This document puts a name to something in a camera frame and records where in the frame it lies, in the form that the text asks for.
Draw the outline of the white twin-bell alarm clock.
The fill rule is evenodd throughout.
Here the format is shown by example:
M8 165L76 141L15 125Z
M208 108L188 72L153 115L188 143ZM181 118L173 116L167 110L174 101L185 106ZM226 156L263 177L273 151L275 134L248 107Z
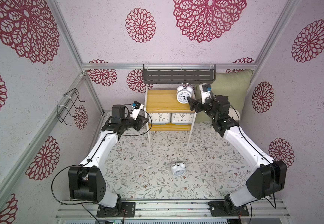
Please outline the white twin-bell alarm clock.
M182 83L177 88L177 101L181 104L187 104L188 98L194 98L194 88L188 83Z
M181 176L186 173L186 164L184 162L177 162L171 165L171 173L173 176Z

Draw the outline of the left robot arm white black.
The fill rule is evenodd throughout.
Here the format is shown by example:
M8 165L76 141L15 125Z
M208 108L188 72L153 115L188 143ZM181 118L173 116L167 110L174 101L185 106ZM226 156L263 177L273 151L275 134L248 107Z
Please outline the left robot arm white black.
M121 196L107 189L100 168L126 130L133 128L139 131L148 123L148 118L141 116L140 111L144 111L144 105L137 101L132 103L131 110L126 105L112 106L112 114L102 127L88 156L68 170L72 199L97 203L113 215L119 215L123 211Z

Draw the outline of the yellow wooden two-tier shelf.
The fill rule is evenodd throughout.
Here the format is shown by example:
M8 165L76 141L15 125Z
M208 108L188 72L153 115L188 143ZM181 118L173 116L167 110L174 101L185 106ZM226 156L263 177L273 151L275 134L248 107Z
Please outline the yellow wooden two-tier shelf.
M194 113L193 123L190 125L175 125L171 121L165 125L153 125L150 122L146 127L149 130L148 140L151 142L151 134L153 132L185 132L186 141L190 142L196 116L194 111L190 110L188 104L181 104L177 101L177 90L146 90L145 93L145 117L150 118L150 113Z

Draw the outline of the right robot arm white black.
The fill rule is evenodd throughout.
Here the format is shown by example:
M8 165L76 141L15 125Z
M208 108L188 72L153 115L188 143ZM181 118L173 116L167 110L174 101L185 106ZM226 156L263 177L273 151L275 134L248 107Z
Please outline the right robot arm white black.
M227 96L211 96L205 101L188 97L187 100L192 111L208 115L213 129L238 150L252 170L243 187L225 196L222 209L227 215L246 215L248 203L284 189L286 163L266 154L243 132L239 122L229 115L230 103Z

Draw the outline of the grey square alarm clock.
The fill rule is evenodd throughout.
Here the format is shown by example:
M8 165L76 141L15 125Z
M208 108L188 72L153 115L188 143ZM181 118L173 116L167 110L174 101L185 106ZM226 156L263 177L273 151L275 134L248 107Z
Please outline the grey square alarm clock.
M194 113L172 113L171 123L175 125L190 125L193 123Z
M153 125L165 125L171 121L171 113L150 113L149 122Z

